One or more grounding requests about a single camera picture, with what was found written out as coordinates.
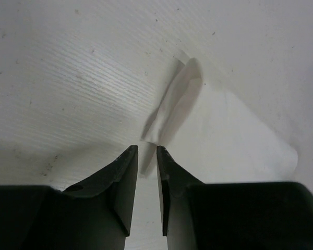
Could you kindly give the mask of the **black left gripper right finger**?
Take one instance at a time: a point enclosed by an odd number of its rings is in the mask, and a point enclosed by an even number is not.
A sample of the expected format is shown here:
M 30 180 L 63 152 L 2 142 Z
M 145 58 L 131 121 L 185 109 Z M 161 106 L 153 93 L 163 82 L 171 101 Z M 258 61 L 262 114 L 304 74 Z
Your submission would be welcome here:
M 313 249 L 313 195 L 298 182 L 205 184 L 156 150 L 168 249 Z

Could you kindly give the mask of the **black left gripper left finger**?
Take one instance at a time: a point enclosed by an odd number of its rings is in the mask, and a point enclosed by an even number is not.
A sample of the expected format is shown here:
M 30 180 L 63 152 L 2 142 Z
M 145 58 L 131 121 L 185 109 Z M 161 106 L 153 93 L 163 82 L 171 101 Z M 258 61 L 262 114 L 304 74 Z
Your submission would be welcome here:
M 138 147 L 63 191 L 0 185 L 0 249 L 124 249 L 130 235 Z

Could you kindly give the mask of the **white tank top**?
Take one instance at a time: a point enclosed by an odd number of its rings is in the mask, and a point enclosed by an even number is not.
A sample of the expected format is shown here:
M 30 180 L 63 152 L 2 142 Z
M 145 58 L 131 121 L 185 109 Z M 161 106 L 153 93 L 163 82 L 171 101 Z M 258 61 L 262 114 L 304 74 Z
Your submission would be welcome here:
M 152 177 L 156 149 L 203 182 L 289 181 L 297 151 L 262 122 L 202 58 L 179 52 L 165 92 L 146 121 L 140 173 Z

